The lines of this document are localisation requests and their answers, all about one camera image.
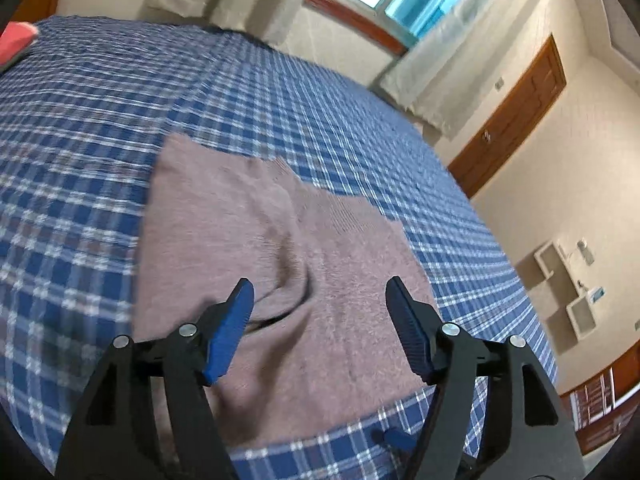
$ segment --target window frame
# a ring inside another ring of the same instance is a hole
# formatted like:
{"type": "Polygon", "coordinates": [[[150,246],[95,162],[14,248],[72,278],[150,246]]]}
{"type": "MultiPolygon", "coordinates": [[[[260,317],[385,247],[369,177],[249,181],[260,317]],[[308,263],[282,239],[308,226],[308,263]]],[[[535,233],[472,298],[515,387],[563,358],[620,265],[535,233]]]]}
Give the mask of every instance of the window frame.
{"type": "MultiPolygon", "coordinates": [[[[415,43],[415,36],[386,14],[393,0],[380,0],[376,7],[369,7],[361,0],[305,0],[313,7],[324,10],[334,18],[345,22],[369,36],[372,40],[402,56],[415,43]]],[[[442,3],[433,3],[433,11],[442,3]]]]}

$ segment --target plaid blanket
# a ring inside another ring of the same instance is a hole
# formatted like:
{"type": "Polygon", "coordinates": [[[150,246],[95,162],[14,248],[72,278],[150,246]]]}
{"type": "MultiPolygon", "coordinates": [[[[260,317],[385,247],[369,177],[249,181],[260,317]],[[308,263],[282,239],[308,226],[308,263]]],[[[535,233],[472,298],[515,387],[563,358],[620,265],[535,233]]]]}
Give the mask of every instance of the plaid blanket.
{"type": "MultiPolygon", "coordinates": [[[[281,156],[305,181],[365,196],[404,224],[445,319],[483,338],[523,335],[555,379],[500,246],[412,125],[365,88],[231,32],[78,17],[39,27],[33,53],[0,78],[0,401],[50,470],[101,352],[130,333],[140,219],[168,132],[281,156]]],[[[232,458],[243,480],[391,478],[399,458],[372,433],[416,433],[432,395],[232,458]]],[[[471,454],[485,398],[478,381],[471,454]]]]}

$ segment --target pink cloth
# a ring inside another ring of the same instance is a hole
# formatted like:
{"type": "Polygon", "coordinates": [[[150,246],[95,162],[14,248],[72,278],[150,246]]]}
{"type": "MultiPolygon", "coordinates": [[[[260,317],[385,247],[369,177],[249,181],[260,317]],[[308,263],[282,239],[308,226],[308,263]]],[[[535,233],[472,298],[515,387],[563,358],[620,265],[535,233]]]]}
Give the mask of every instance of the pink cloth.
{"type": "Polygon", "coordinates": [[[9,22],[0,36],[0,70],[29,48],[38,37],[38,28],[27,22],[9,22]]]}
{"type": "MultiPolygon", "coordinates": [[[[282,160],[166,139],[140,241],[136,340],[196,319],[241,277],[256,303],[228,374],[207,396],[230,446],[306,438],[424,385],[385,306],[393,275],[434,304],[402,225],[366,199],[302,183],[282,160]]],[[[161,439],[170,434],[156,396],[161,439]]]]}

